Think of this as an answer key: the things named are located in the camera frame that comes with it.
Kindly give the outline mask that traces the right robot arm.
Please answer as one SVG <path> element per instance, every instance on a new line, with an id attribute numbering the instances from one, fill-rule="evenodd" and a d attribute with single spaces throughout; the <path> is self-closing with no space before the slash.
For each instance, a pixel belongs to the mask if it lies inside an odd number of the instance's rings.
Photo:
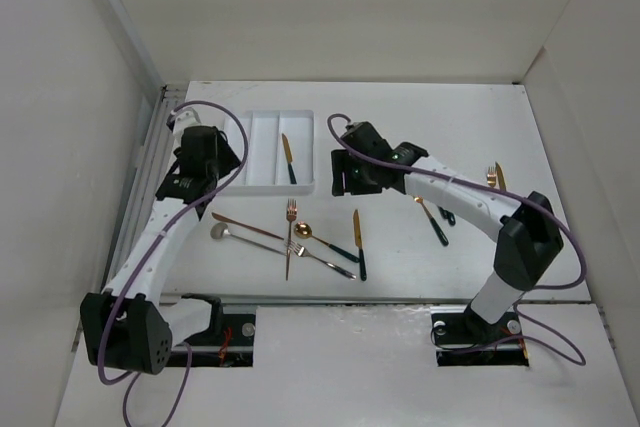
<path id="1" fill-rule="evenodd" d="M 391 147 L 369 122 L 348 125 L 340 139 L 344 148 L 331 153 L 333 196 L 393 189 L 453 213 L 495 242 L 493 271 L 463 314 L 463 328 L 474 342 L 495 334 L 563 249 L 548 198 L 532 192 L 513 199 L 474 184 L 415 144 Z"/>

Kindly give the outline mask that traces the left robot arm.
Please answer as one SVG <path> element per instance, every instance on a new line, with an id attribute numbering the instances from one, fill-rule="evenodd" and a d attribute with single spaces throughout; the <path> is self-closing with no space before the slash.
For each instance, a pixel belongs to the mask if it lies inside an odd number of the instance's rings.
<path id="1" fill-rule="evenodd" d="M 178 144 L 176 159 L 155 193 L 149 220 L 117 274 L 80 306 L 88 358 L 106 385 L 113 382 L 107 369 L 156 375 L 175 346 L 192 336 L 209 344 L 223 334 L 216 297 L 185 294 L 168 308 L 160 305 L 183 243 L 247 161 L 221 129 L 200 121 L 196 105 L 186 102 L 171 112 L 167 125 Z"/>

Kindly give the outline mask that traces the silver spoon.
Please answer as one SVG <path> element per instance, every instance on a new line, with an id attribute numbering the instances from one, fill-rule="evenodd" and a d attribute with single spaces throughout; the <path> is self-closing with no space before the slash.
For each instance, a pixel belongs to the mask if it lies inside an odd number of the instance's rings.
<path id="1" fill-rule="evenodd" d="M 249 238 L 237 235 L 235 233 L 232 233 L 229 226 L 226 223 L 223 222 L 219 222 L 216 223 L 211 229 L 210 229 L 210 237 L 214 240 L 223 240 L 226 238 L 230 238 L 230 239 L 234 239 L 236 241 L 239 241 L 241 243 L 244 243 L 246 245 L 252 246 L 252 247 L 256 247 L 258 249 L 262 249 L 271 253 L 275 253 L 277 255 L 281 255 L 281 256 L 285 256 L 286 253 L 282 250 L 278 250 L 276 248 L 270 247 L 266 244 L 251 240 Z"/>

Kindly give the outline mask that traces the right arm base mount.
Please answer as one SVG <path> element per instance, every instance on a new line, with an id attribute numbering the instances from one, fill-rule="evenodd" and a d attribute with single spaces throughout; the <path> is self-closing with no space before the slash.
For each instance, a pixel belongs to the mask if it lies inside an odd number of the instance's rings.
<path id="1" fill-rule="evenodd" d="M 471 320 L 463 312 L 431 315 L 431 341 L 439 367 L 528 367 L 518 316 L 506 312 L 493 325 Z"/>

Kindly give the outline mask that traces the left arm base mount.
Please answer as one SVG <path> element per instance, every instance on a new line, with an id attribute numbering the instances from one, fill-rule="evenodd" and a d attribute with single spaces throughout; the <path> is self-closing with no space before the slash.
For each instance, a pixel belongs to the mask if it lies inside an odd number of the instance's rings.
<path id="1" fill-rule="evenodd" d="M 194 334 L 186 342 L 191 346 L 192 368 L 252 367 L 256 315 L 225 313 L 213 330 Z"/>

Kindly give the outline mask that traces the rose gold knife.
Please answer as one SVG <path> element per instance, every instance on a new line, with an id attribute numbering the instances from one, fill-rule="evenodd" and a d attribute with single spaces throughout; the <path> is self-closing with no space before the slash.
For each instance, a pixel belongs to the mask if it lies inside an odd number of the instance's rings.
<path id="1" fill-rule="evenodd" d="M 269 231 L 264 230 L 264 229 L 260 229 L 258 227 L 251 226 L 251 225 L 246 224 L 246 223 L 242 223 L 242 222 L 236 221 L 236 220 L 231 219 L 229 217 L 226 217 L 224 215 L 221 215 L 221 214 L 218 214 L 218 213 L 215 213 L 215 212 L 212 212 L 211 215 L 212 215 L 212 217 L 214 219 L 216 219 L 216 220 L 218 220 L 220 222 L 225 222 L 227 224 L 233 224 L 233 225 L 242 227 L 242 228 L 244 228 L 246 230 L 249 230 L 249 231 L 264 235 L 266 237 L 270 237 L 270 238 L 274 238 L 274 239 L 278 239 L 278 240 L 282 240 L 282 241 L 286 240 L 282 236 L 279 236 L 277 234 L 274 234 L 274 233 L 269 232 Z"/>

